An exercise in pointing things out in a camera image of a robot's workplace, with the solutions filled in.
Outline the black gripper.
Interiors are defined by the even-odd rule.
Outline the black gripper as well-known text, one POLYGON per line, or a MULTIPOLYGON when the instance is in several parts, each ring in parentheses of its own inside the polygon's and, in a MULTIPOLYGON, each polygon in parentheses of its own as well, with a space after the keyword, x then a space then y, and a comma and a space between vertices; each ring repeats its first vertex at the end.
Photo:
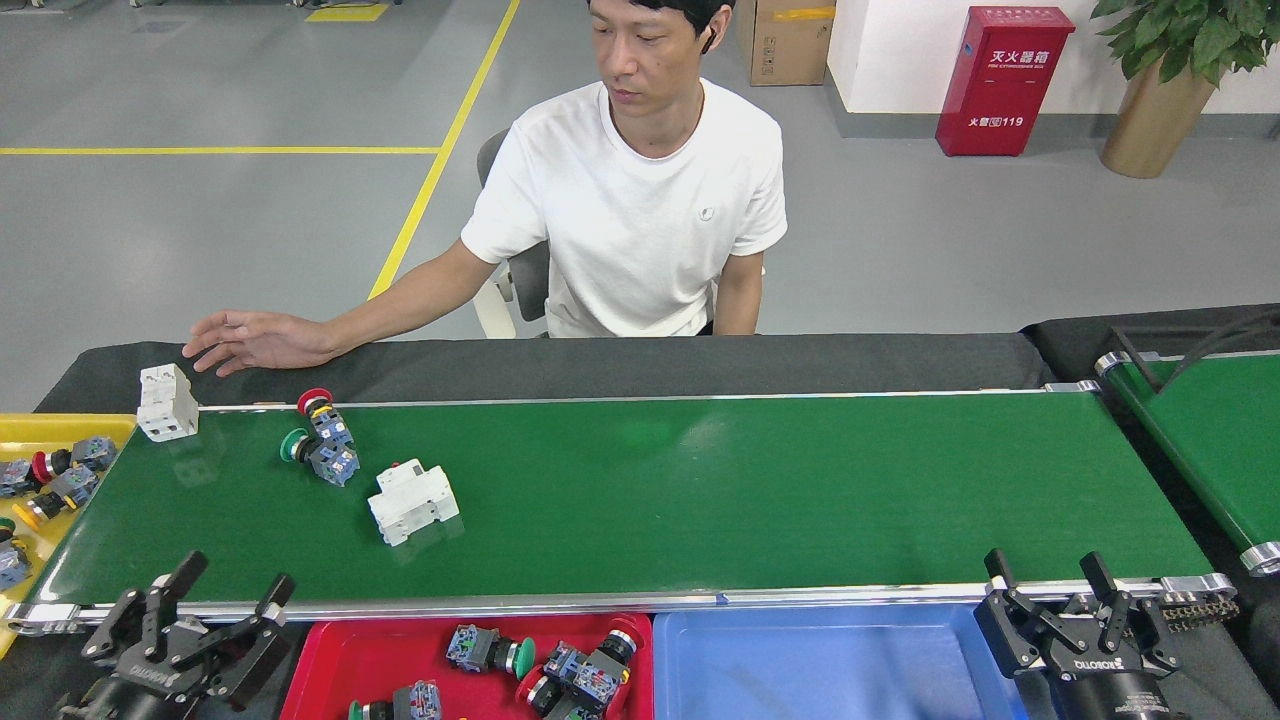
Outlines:
POLYGON ((109 670, 79 700, 58 701, 59 719, 195 719, 209 697, 239 712, 262 689, 287 656, 291 643, 282 634, 284 605, 294 593, 293 578, 282 573, 246 619, 204 635, 183 653, 183 669, 198 669, 191 682, 174 691, 156 691, 114 670, 125 651, 141 644, 147 661, 166 657, 163 630, 177 621, 177 605, 209 566, 207 556, 191 551, 173 570, 146 591, 129 588, 86 641, 79 656, 109 670))
POLYGON ((1157 600, 1121 589, 1098 552, 1080 560, 1100 603, 1100 633, 1087 652, 1059 615, 1018 591, 1002 550, 991 550, 984 566, 992 589, 974 616, 1004 676, 1041 670, 1059 719, 1172 717, 1158 679, 1181 662, 1164 647, 1172 635, 1164 610, 1157 600), (1047 648, 1050 641, 1068 648, 1047 648))

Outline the person's right hand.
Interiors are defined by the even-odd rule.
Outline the person's right hand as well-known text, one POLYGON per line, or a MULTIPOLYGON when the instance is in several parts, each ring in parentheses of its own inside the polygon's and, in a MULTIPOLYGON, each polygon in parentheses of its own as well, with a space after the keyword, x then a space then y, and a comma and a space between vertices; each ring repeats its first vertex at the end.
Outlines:
POLYGON ((284 313, 220 310, 196 322, 183 357, 225 378, 246 369, 305 369, 340 354, 326 325, 284 313))

